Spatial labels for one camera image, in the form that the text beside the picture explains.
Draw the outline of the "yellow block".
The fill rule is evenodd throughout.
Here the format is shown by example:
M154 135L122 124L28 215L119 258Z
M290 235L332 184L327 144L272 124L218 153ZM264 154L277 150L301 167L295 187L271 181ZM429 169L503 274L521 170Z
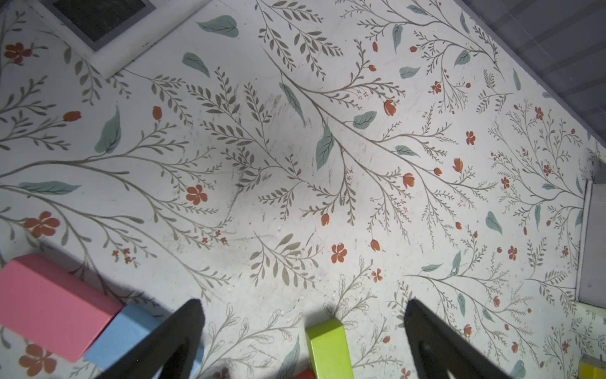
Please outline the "yellow block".
M603 363L579 363L579 379L606 379L606 370Z

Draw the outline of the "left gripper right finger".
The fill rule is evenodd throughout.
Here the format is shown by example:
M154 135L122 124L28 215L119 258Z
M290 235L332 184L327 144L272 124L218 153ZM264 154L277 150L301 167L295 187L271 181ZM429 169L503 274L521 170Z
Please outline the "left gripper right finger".
M508 377L417 299L407 303L404 326L420 378Z

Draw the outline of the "red block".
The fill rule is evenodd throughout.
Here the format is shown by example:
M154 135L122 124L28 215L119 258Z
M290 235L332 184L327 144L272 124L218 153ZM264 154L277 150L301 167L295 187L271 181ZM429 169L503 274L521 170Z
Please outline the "red block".
M294 379L316 379L314 372L306 370L298 374Z

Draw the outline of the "green block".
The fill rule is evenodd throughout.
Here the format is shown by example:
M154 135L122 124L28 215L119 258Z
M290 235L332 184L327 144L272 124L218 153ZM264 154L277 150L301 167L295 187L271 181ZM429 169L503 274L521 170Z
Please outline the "green block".
M306 330L309 358L317 379L354 379L343 323L332 318Z

